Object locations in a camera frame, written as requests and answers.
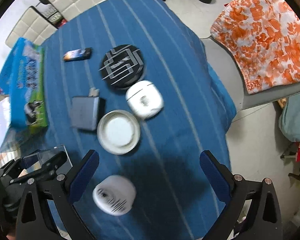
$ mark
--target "gray chair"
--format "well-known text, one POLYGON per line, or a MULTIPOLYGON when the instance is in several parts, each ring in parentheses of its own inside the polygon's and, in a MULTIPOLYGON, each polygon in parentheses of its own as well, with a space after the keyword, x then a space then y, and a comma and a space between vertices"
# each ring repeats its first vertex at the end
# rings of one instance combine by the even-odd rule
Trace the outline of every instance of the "gray chair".
POLYGON ((207 60, 231 96, 237 111, 270 103, 300 93, 300 82, 272 87, 249 95, 241 72, 232 54, 212 36, 202 39, 207 60))

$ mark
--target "striped tablecloth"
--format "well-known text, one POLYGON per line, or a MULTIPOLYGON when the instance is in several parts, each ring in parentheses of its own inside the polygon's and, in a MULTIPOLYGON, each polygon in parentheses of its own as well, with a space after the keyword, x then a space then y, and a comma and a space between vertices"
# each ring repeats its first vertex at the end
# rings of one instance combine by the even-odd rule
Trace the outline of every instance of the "striped tablecloth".
POLYGON ((203 237, 224 205, 216 198, 199 165, 209 149, 229 167, 225 134, 235 115, 232 100, 206 61, 199 38, 161 0, 107 0, 57 30, 45 49, 45 100, 49 128, 28 146, 49 148, 65 144, 72 162, 89 149, 100 165, 75 207, 97 239, 189 240, 203 237), (106 112, 131 111, 124 92, 110 91, 99 67, 105 53, 121 45, 141 49, 146 80, 161 92, 164 109, 140 122, 141 138, 134 154, 106 152, 96 133, 70 126, 73 96, 100 89, 106 112), (92 47, 89 60, 63 62, 69 50, 92 47), (103 179, 129 178, 137 196, 132 210, 114 217, 93 202, 92 190, 103 179))

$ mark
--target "silver screw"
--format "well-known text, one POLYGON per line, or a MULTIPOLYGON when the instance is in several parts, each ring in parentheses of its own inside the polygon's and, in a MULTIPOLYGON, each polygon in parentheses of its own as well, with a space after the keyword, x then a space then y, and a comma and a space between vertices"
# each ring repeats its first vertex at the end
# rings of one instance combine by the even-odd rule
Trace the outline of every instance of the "silver screw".
POLYGON ((242 178, 242 176, 240 174, 236 174, 234 176, 234 179, 237 180, 237 181, 241 181, 243 178, 242 178))
POLYGON ((28 179, 28 182, 27 182, 29 185, 31 185, 32 183, 34 183, 34 178, 30 178, 28 179))
POLYGON ((272 183, 272 181, 269 178, 265 178, 265 183, 268 184, 268 185, 270 185, 272 183))
POLYGON ((64 174, 59 174, 58 176, 57 176, 57 180, 58 181, 62 181, 62 180, 64 180, 65 179, 65 175, 64 174))

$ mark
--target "table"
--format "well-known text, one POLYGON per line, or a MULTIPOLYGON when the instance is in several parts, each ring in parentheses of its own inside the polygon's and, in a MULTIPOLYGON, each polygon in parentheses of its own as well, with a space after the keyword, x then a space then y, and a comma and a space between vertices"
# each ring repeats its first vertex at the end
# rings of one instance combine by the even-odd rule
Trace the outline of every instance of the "table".
POLYGON ((56 31, 43 45, 45 103, 49 128, 32 142, 31 151, 65 144, 76 164, 90 149, 100 165, 75 207, 97 239, 197 239, 222 211, 199 165, 209 149, 230 167, 225 134, 235 107, 206 61, 199 38, 161 0, 107 0, 56 31), (164 109, 140 122, 136 151, 122 156, 106 152, 96 132, 70 125, 71 98, 91 87, 106 99, 106 112, 131 112, 124 91, 112 91, 101 79, 104 54, 121 44, 141 49, 145 79, 161 92, 164 109), (92 47, 85 61, 63 62, 66 51, 92 47), (119 174, 130 179, 137 196, 132 210, 114 217, 93 202, 92 191, 103 179, 119 174))

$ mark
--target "white round lid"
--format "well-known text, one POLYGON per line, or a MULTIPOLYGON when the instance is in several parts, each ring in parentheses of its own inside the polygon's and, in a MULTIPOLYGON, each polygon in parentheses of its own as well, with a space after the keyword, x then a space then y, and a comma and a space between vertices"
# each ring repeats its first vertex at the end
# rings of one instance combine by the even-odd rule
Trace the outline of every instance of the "white round lid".
POLYGON ((107 152, 121 155, 137 145, 140 139, 140 126, 129 112, 114 110, 102 117, 97 135, 101 146, 107 152))

